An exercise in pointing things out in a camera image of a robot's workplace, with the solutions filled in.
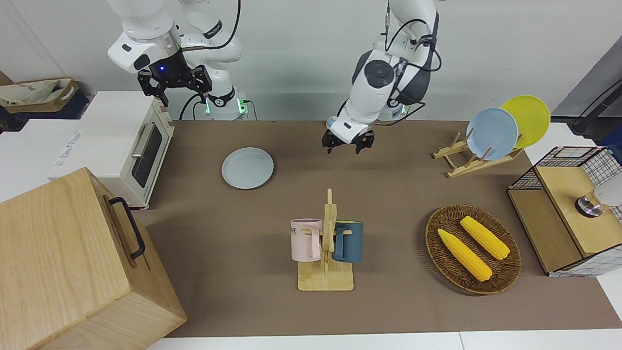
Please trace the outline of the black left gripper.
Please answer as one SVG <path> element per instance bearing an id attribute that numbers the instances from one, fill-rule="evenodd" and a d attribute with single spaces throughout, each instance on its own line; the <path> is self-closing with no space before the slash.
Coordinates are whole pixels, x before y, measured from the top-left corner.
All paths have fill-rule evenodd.
<path id="1" fill-rule="evenodd" d="M 373 130 L 369 130 L 368 132 L 355 137 L 349 144 L 354 144 L 355 154 L 359 155 L 360 151 L 365 148 L 371 148 L 373 146 L 373 142 L 375 141 L 375 133 Z M 327 155 L 331 155 L 332 150 L 337 146 L 341 146 L 343 144 L 347 144 L 347 142 L 341 140 L 337 135 L 333 134 L 329 129 L 327 129 L 324 133 L 324 138 L 322 138 L 322 147 L 326 149 Z"/>

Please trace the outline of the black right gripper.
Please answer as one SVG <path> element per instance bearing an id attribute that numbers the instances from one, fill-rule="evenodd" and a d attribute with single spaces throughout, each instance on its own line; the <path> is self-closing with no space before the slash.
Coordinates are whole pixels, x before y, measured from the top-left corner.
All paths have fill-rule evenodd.
<path id="1" fill-rule="evenodd" d="M 192 88 L 204 95 L 212 91 L 213 82 L 206 67 L 188 67 L 182 50 L 172 56 L 153 62 L 149 71 L 138 71 L 138 84 L 147 97 L 159 99 L 163 106 L 169 106 L 165 95 L 167 88 Z"/>

